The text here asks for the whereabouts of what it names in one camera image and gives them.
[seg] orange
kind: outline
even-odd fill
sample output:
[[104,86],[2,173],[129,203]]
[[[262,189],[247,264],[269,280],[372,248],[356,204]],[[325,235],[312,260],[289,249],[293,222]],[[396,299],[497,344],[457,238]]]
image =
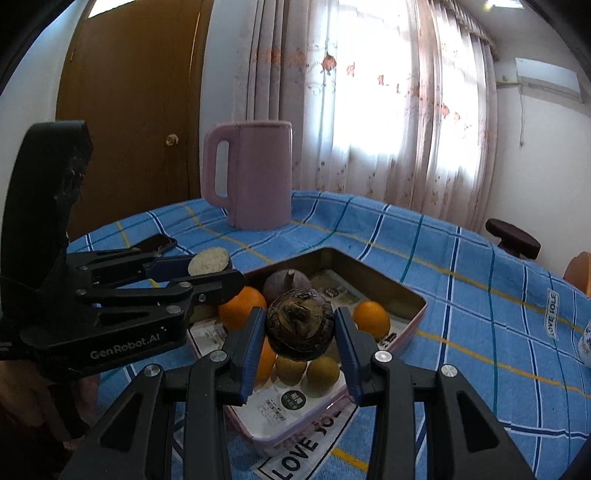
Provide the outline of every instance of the orange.
[[390,331],[390,316],[386,309],[372,300],[364,300],[355,307],[353,321],[359,330],[370,333],[379,342]]
[[220,305],[217,309],[220,320],[230,330],[241,330],[253,307],[267,308],[267,302],[262,293],[252,287],[244,287],[228,303]]
[[261,359],[256,369],[255,385],[263,384],[269,379],[275,365],[275,358],[275,352],[272,350],[271,345],[269,345],[267,337],[265,337],[265,341],[262,344]]

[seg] blue plaid tablecloth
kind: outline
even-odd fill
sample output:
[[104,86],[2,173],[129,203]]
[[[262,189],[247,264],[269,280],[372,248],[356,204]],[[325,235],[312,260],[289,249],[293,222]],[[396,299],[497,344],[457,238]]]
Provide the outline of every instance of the blue plaid tablecloth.
[[[228,226],[226,212],[192,200],[135,215],[72,242],[70,251],[128,247],[155,233],[178,240],[167,255],[224,247],[249,271],[320,247],[334,247],[421,294],[428,302],[403,354],[411,365],[456,365],[484,398],[540,480],[555,480],[583,445],[591,420],[591,371],[577,342],[591,319],[591,299],[533,262],[518,260],[476,233],[361,197],[294,192],[292,222],[271,232]],[[558,339],[548,337],[548,289],[560,294]],[[102,375],[99,407],[113,402],[141,368],[194,361],[188,347]],[[364,479],[374,409],[363,408],[340,438],[318,479]],[[182,478],[183,411],[177,412],[173,478]],[[426,477],[426,429],[417,404],[417,478]],[[257,460],[230,441],[232,475],[254,479]]]

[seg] dried fruit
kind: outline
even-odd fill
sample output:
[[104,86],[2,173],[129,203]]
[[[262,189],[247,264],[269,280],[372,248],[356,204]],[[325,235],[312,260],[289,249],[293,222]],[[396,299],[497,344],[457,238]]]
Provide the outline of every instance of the dried fruit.
[[269,306],[266,329],[277,355],[305,362],[326,352],[335,334],[335,317],[316,290],[295,289]]
[[299,270],[279,270],[267,278],[262,294],[267,303],[271,304],[278,296],[294,288],[312,288],[312,282]]

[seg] sheer curtain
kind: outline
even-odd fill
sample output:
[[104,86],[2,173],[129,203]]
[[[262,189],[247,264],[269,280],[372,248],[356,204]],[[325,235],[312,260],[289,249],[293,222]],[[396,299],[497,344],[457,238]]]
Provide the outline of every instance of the sheer curtain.
[[454,0],[251,0],[234,119],[294,125],[295,189],[478,230],[496,150],[492,41]]

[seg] orange chair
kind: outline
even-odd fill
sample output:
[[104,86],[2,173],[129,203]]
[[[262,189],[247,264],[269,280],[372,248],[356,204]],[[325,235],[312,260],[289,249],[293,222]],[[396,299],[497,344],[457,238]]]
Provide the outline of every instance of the orange chair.
[[563,278],[591,297],[591,253],[581,252],[574,257],[566,267]]

